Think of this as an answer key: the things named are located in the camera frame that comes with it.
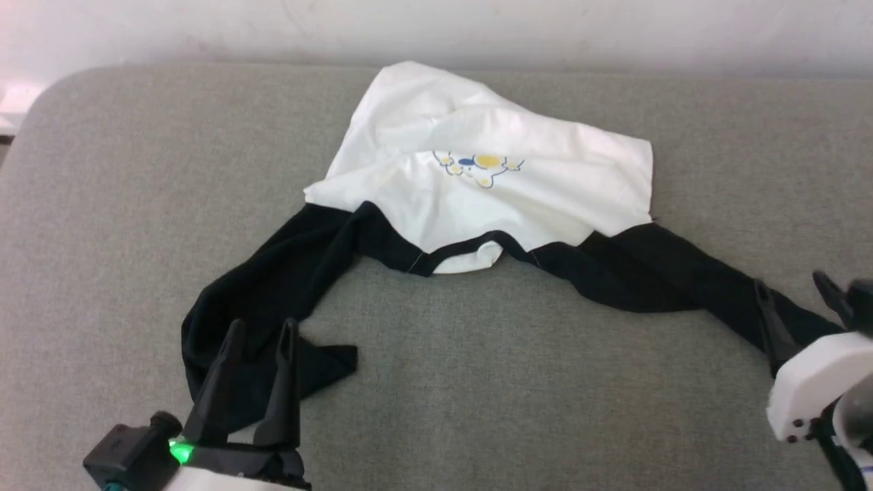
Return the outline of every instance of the raglan t-shirt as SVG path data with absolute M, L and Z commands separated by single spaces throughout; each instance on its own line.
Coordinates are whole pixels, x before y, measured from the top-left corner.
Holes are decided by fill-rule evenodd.
M 182 322 L 191 397 L 241 319 L 244 359 L 224 423 L 236 431 L 261 419 L 283 325 L 309 317 L 358 255 L 430 276 L 487 268 L 506 252 L 611 308 L 706 309 L 766 351 L 754 279 L 653 223 L 651 177 L 644 140 L 532 113 L 434 68 L 389 66 L 354 111 L 325 178 L 306 188 L 303 208 L 204 288 Z M 772 294 L 800 345 L 841 332 Z M 302 338 L 299 360 L 302 397 L 358 363 L 354 346 Z
M 427 253 L 495 230 L 530 251 L 649 223 L 651 177 L 645 140 L 536 114 L 406 62 L 379 72 L 327 176 L 305 193 L 343 211 L 374 203 Z M 485 242 L 435 273 L 486 268 L 501 252 Z

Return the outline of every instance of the white wall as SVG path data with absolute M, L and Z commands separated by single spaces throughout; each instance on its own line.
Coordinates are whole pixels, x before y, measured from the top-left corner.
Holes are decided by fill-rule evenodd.
M 90 66 L 402 59 L 446 68 L 870 77 L 873 1 L 0 0 L 7 119 L 43 87 Z

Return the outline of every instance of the gray couch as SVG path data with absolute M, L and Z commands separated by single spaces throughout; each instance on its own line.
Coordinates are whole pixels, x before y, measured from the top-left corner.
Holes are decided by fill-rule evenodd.
M 0 171 L 0 488 L 93 489 L 112 425 L 187 415 L 182 318 L 300 208 L 374 74 L 108 68 L 39 98 Z M 873 272 L 873 83 L 465 74 L 652 141 L 659 222 L 803 307 L 829 315 L 813 268 Z M 765 357 L 702 312 L 618 312 L 508 258 L 361 259 L 302 329 L 361 350 L 303 404 L 317 489 L 838 488 L 771 435 Z

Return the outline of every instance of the black sleeve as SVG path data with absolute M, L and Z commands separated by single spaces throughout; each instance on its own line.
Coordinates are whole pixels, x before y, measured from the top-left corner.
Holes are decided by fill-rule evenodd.
M 735 333 L 764 350 L 752 278 L 656 224 L 633 227 L 611 242 L 698 308 L 710 311 Z M 800 345 L 842 332 L 833 322 L 797 306 L 785 295 L 773 294 L 777 312 Z
M 207 286 L 182 323 L 182 359 L 191 397 L 200 391 L 230 323 L 246 322 L 244 362 L 232 385 L 226 422 L 236 431 L 264 416 L 285 319 L 307 318 L 319 297 L 352 264 L 350 213 L 307 205 L 243 264 Z M 355 371 L 354 346 L 300 340 L 301 397 Z

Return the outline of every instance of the black mount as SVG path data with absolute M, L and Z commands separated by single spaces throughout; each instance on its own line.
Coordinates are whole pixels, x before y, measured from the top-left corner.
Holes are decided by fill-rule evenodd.
M 755 280 L 755 299 L 761 314 L 761 337 L 764 340 L 764 352 L 770 362 L 770 376 L 776 373 L 782 365 L 794 355 L 801 352 L 802 346 L 785 327 L 779 312 L 776 310 L 776 300 L 764 281 Z
M 161 491 L 179 467 L 169 451 L 168 439 L 182 433 L 193 446 L 186 467 L 199 467 L 295 489 L 312 489 L 303 479 L 300 446 L 299 325 L 285 321 L 276 349 L 276 377 L 264 420 L 252 444 L 228 443 L 225 425 L 230 385 L 241 363 L 245 324 L 235 320 L 182 425 L 168 413 L 157 413 L 152 425 L 128 428 L 117 425 L 83 462 L 101 488 L 117 483 L 130 491 Z M 134 449 L 120 453 L 119 449 Z

